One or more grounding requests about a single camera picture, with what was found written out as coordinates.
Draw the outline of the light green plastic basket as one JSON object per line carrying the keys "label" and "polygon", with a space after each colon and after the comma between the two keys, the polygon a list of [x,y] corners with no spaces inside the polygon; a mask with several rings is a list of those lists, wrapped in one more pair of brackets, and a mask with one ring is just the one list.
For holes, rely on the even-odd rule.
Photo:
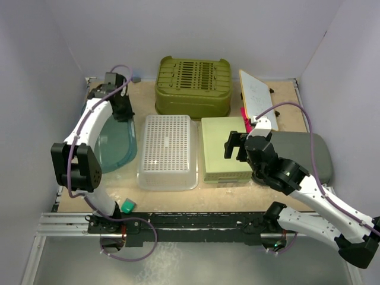
{"label": "light green plastic basket", "polygon": [[224,158],[224,143],[230,132],[245,132],[241,117],[215,117],[201,119],[202,173],[205,183],[248,182],[252,170],[247,163],[236,160],[238,150],[230,159]]}

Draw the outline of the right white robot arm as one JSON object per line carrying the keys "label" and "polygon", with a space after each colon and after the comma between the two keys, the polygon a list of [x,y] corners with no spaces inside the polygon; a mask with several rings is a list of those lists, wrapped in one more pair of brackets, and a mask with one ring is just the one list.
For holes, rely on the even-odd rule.
{"label": "right white robot arm", "polygon": [[239,149],[237,160],[247,162],[252,178],[313,209],[316,217],[301,214],[279,202],[271,204],[264,217],[270,232],[281,228],[308,235],[333,247],[348,263],[366,269],[379,248],[379,218],[346,204],[326,190],[304,167],[279,157],[271,135],[252,136],[232,131],[224,144],[224,157]]}

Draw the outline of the teal transparent basket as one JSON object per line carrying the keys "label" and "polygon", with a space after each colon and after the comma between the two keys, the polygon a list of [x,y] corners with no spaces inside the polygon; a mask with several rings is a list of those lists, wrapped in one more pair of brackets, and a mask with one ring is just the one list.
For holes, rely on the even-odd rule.
{"label": "teal transparent basket", "polygon": [[104,123],[91,149],[102,173],[116,171],[133,161],[137,154],[134,120],[119,122],[111,115]]}

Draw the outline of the white perforated plastic basket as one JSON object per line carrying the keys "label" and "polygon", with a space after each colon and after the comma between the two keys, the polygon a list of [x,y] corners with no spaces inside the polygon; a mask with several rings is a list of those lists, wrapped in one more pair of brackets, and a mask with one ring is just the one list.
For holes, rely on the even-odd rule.
{"label": "white perforated plastic basket", "polygon": [[188,115],[146,117],[137,184],[148,191],[187,191],[198,185],[197,125]]}

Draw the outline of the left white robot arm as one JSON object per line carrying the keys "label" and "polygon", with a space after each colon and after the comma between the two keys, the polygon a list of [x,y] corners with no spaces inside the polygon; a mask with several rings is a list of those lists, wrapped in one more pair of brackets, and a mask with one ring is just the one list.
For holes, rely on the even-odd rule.
{"label": "left white robot arm", "polygon": [[101,225],[109,233],[120,230],[122,218],[118,203],[101,187],[102,174],[126,165],[137,153],[129,82],[107,72],[104,82],[89,92],[74,130],[50,149],[58,185],[70,198],[83,198],[103,217]]}

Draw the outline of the olive green plastic tub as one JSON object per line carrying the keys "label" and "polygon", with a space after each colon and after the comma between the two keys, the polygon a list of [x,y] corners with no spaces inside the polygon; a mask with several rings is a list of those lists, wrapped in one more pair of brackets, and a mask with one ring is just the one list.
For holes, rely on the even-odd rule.
{"label": "olive green plastic tub", "polygon": [[188,115],[193,120],[230,113],[232,72],[218,61],[164,57],[156,77],[155,108],[160,115]]}

